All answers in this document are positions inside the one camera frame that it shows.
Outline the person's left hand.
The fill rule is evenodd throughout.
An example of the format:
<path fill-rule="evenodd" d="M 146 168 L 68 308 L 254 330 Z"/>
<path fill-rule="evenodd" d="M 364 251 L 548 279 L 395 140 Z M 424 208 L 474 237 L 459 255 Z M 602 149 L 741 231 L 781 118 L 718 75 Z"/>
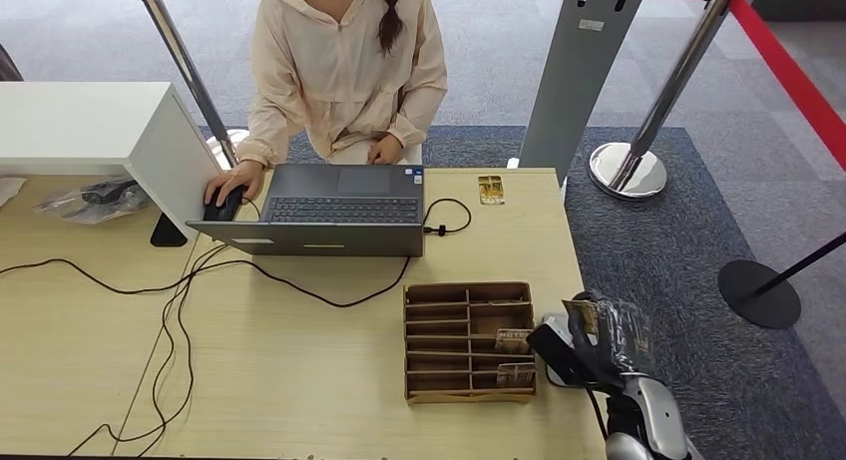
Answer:
<path fill-rule="evenodd" d="M 369 147 L 367 163 L 369 165 L 397 164 L 403 157 L 403 150 L 401 142 L 392 134 L 387 134 Z"/>

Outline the person's right hand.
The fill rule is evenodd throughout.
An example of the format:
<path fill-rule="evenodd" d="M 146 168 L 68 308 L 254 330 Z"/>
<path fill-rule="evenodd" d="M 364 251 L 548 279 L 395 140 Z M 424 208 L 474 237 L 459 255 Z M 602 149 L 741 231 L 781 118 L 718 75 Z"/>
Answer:
<path fill-rule="evenodd" d="M 244 187 L 242 199 L 245 202 L 253 201 L 262 188 L 264 171 L 265 165 L 258 161 L 240 162 L 207 182 L 204 204 L 221 207 L 226 197 L 238 187 Z"/>

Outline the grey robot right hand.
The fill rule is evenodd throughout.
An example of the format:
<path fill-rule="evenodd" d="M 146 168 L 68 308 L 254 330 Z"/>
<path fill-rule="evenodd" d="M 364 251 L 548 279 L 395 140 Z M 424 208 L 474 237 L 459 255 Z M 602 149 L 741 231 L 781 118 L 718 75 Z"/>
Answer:
<path fill-rule="evenodd" d="M 565 299 L 563 306 L 581 379 L 621 385 L 626 375 L 653 373 L 650 323 L 638 306 L 594 289 Z"/>

